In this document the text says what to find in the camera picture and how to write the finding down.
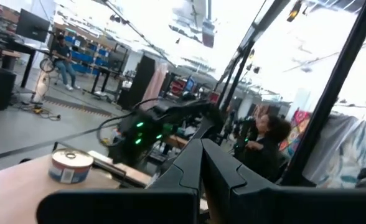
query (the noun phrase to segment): woman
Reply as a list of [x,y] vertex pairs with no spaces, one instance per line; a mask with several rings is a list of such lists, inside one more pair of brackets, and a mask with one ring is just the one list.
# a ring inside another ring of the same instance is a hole
[[263,115],[256,120],[256,135],[249,137],[242,162],[266,179],[274,179],[279,169],[278,146],[291,132],[291,125],[277,116]]

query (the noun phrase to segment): chair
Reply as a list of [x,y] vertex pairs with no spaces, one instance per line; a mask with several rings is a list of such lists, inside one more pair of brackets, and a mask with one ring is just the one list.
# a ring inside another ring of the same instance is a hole
[[61,76],[61,71],[59,68],[55,67],[54,70],[57,72],[57,79],[54,82],[54,85],[57,85],[57,82],[60,80],[60,76]]
[[278,167],[278,173],[277,173],[277,176],[270,180],[276,184],[278,184],[280,178],[282,178],[287,166],[288,166],[288,163],[289,163],[289,156],[283,154],[282,152],[279,152],[279,167]]

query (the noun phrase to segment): curly hair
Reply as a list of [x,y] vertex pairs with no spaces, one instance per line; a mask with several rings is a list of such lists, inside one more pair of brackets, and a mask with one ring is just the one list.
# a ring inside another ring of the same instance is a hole
[[268,138],[274,142],[280,143],[286,139],[291,132],[291,124],[275,115],[269,115],[268,128],[269,131],[265,134]]

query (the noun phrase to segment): person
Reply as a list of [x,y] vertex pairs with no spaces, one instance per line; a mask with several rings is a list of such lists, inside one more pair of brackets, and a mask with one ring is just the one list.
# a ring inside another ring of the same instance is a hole
[[256,119],[256,131],[248,137],[241,161],[262,177],[273,180],[279,172],[279,144],[291,132],[289,122],[263,115]]
[[[53,47],[53,55],[57,57],[55,59],[54,65],[60,70],[61,76],[63,78],[63,84],[66,89],[72,91],[73,89],[79,90],[80,87],[75,84],[75,70],[72,68],[71,58],[72,54],[69,47],[65,44],[64,36],[57,36],[57,43]],[[68,84],[67,72],[71,76],[71,85]]]

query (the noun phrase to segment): wooden table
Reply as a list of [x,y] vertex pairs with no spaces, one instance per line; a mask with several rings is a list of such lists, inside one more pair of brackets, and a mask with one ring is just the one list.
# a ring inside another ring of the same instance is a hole
[[3,56],[10,56],[10,57],[15,57],[15,58],[19,58],[20,57],[20,53],[15,52],[15,51],[9,51],[9,50],[3,50],[2,51],[2,55]]
[[117,181],[91,170],[86,181],[60,184],[47,171],[50,155],[0,171],[0,224],[33,224],[39,202],[49,194],[64,189],[116,189]]
[[164,142],[170,146],[182,149],[188,143],[188,140],[177,137],[176,135],[171,135],[168,138],[165,138]]

